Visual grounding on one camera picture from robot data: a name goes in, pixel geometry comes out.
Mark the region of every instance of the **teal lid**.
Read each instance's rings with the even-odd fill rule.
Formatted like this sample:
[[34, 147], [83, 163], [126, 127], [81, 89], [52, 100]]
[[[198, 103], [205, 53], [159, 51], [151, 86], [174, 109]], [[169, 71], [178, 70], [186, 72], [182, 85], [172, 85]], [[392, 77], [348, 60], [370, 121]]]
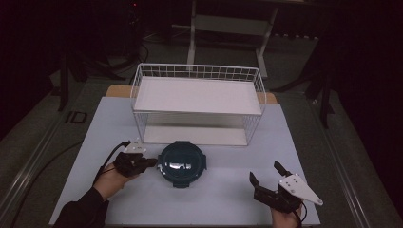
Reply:
[[158, 156], [158, 167], [163, 177], [174, 187], [186, 188], [199, 178], [206, 167], [205, 155], [190, 142], [176, 141]]

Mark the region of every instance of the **floor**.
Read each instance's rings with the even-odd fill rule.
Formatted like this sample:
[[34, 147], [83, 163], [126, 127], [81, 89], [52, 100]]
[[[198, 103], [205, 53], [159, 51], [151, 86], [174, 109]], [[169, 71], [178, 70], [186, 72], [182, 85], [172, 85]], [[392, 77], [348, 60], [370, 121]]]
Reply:
[[[212, 40], [211, 34], [200, 37], [196, 64], [257, 66], [255, 51], [249, 44], [253, 39], [239, 46]], [[186, 31], [178, 32], [170, 43], [161, 43], [157, 38], [149, 36], [144, 41], [142, 59], [147, 56], [148, 63], [186, 63]], [[303, 38], [271, 38], [264, 53], [269, 74], [264, 82], [266, 89], [296, 79], [315, 44], [315, 40]], [[48, 226], [100, 99], [110, 85], [128, 84], [135, 68], [117, 72], [125, 81], [95, 74], [86, 83], [70, 79], [69, 103], [63, 112], [57, 112], [59, 98], [48, 95], [0, 142], [1, 227]], [[58, 72], [52, 77], [57, 79]], [[305, 99], [306, 86], [275, 95], [307, 181], [324, 201], [317, 207], [319, 227], [403, 227], [337, 94], [332, 92], [335, 113], [328, 116], [329, 129], [324, 129], [317, 116], [320, 101]], [[86, 113], [86, 119], [75, 123], [69, 113]]]

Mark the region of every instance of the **human hand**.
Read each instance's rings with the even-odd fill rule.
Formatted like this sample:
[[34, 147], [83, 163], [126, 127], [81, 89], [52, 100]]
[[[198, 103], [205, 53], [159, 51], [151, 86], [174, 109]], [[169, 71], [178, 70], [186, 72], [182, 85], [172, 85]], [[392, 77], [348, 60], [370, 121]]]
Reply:
[[[273, 228], [296, 228], [298, 227], [299, 219], [294, 213], [282, 213], [274, 208], [270, 208], [272, 212]], [[297, 214], [301, 215], [301, 206], [297, 209]]]
[[127, 178], [121, 175], [116, 169], [113, 163], [110, 163], [104, 169], [104, 172], [94, 183], [93, 187], [101, 194], [104, 200], [115, 195], [119, 190], [124, 188], [125, 183], [131, 181], [139, 175]]

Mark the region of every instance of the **wire basket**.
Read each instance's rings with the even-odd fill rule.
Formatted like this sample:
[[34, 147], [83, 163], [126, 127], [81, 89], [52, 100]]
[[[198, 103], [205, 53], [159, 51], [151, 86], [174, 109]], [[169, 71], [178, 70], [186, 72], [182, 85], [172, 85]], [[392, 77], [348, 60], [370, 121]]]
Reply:
[[[258, 101], [259, 115], [242, 115], [242, 125], [244, 130], [245, 145], [247, 145], [259, 124], [261, 115], [264, 112], [266, 105], [266, 94], [263, 86], [263, 82], [260, 76], [258, 68], [255, 67], [240, 67], [240, 66], [205, 66], [205, 65], [174, 65], [174, 64], [139, 64], [136, 75], [133, 81], [131, 90], [131, 105], [133, 114], [135, 117], [136, 125], [139, 131], [139, 135], [143, 142], [145, 132], [147, 129], [147, 123], [150, 120], [150, 115], [155, 115], [155, 111], [141, 111], [136, 110], [136, 101], [139, 95], [140, 88], [142, 87], [142, 79], [144, 77], [152, 78], [173, 78], [173, 79], [191, 79], [191, 80], [217, 80], [221, 82], [247, 82], [253, 85], [256, 92], [255, 99]], [[167, 115], [182, 115], [183, 113], [159, 113], [158, 118], [163, 119]], [[202, 118], [202, 115], [208, 116], [208, 114], [200, 114], [198, 118]]]

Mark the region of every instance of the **black sleeve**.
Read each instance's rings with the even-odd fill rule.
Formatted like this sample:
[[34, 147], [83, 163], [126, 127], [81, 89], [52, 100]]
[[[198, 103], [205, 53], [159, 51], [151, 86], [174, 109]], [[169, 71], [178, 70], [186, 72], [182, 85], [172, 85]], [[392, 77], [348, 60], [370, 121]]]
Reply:
[[95, 189], [89, 189], [78, 201], [67, 203], [60, 212], [53, 228], [101, 228], [109, 201], [104, 201]]

